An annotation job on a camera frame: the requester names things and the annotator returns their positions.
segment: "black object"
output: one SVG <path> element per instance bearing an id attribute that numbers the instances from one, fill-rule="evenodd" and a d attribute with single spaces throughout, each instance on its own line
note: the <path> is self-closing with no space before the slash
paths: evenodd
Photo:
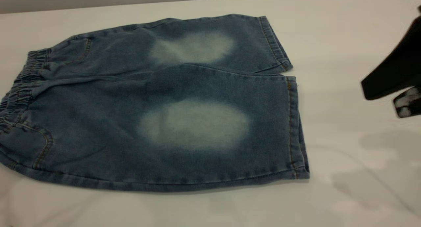
<path id="1" fill-rule="evenodd" d="M 421 16 L 412 22 L 396 48 L 364 78 L 361 85 L 367 100 L 378 99 L 400 89 L 421 85 Z M 415 113 L 410 113 L 409 116 L 421 113 L 421 107 L 418 107 L 420 103 L 412 102 L 416 105 L 412 109 Z"/>
<path id="2" fill-rule="evenodd" d="M 415 86 L 398 95 L 393 103 L 397 116 L 409 117 L 421 114 L 421 86 Z"/>

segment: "elastic waistband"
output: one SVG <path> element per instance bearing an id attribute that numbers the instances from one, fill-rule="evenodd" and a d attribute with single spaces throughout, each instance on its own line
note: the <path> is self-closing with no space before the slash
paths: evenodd
<path id="1" fill-rule="evenodd" d="M 39 71 L 43 69 L 49 52 L 50 49 L 43 49 L 28 53 L 23 70 L 16 78 L 12 89 L 7 92 L 0 103 L 0 129 L 8 128 L 13 123 L 18 122 L 20 113 L 27 109 L 33 99 L 33 84 L 36 81 L 44 80 L 39 75 Z"/>

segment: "pocket stitching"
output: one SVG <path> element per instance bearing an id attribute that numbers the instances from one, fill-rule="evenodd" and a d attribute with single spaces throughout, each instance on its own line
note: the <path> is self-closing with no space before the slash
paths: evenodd
<path id="1" fill-rule="evenodd" d="M 34 169 L 40 169 L 41 164 L 44 162 L 45 157 L 50 152 L 50 149 L 53 146 L 53 137 L 52 137 L 51 133 L 44 128 L 34 126 L 34 125 L 30 126 L 30 124 L 28 122 L 24 122 L 24 123 L 16 122 L 15 125 L 20 125 L 21 127 L 25 127 L 25 128 L 30 129 L 32 131 L 38 132 L 44 137 L 45 146 L 41 149 L 41 153 L 38 155 L 38 157 L 36 158 L 36 160 L 33 164 Z"/>
<path id="2" fill-rule="evenodd" d="M 223 73 L 229 73 L 229 74 L 234 74 L 234 75 L 238 75 L 238 76 L 286 78 L 286 76 L 281 75 L 281 74 L 257 74 L 255 72 L 237 71 L 237 70 L 227 69 L 227 68 L 222 69 L 222 68 L 209 67 L 207 65 L 198 65 L 198 64 L 193 64 L 193 63 L 184 63 L 183 65 L 186 65 L 186 66 L 195 66 L 195 67 L 198 67 L 198 68 L 201 68 L 201 69 L 210 69 L 210 70 L 220 71 L 220 72 L 223 72 Z"/>
<path id="3" fill-rule="evenodd" d="M 69 64 L 72 64 L 72 63 L 80 63 L 84 59 L 86 59 L 87 55 L 90 52 L 90 48 L 91 48 L 91 45 L 92 45 L 92 39 L 93 39 L 92 37 L 86 38 L 85 51 L 84 51 L 83 55 L 81 55 L 78 59 L 76 59 L 74 61 L 65 63 L 65 65 L 69 65 Z"/>

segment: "denim fabric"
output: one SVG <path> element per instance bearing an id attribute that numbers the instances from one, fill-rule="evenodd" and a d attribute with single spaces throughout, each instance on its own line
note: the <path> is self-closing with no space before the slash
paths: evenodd
<path id="1" fill-rule="evenodd" d="M 194 191 L 310 177 L 292 65 L 265 17 L 164 19 L 32 51 L 0 162 L 85 188 Z"/>

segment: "hem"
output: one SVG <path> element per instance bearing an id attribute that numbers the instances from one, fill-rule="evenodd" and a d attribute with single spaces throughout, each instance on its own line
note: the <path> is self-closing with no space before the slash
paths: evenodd
<path id="1" fill-rule="evenodd" d="M 289 71 L 293 68 L 284 48 L 278 40 L 278 37 L 275 35 L 272 27 L 270 26 L 269 21 L 265 16 L 259 17 L 260 26 L 262 28 L 263 34 L 269 44 L 270 50 L 275 57 L 276 61 L 280 63 L 284 71 Z"/>
<path id="2" fill-rule="evenodd" d="M 303 128 L 301 125 L 301 116 L 298 110 L 298 90 L 295 81 L 287 79 L 289 93 L 289 155 L 290 167 L 305 167 L 306 172 L 310 173 L 309 161 L 304 141 Z"/>

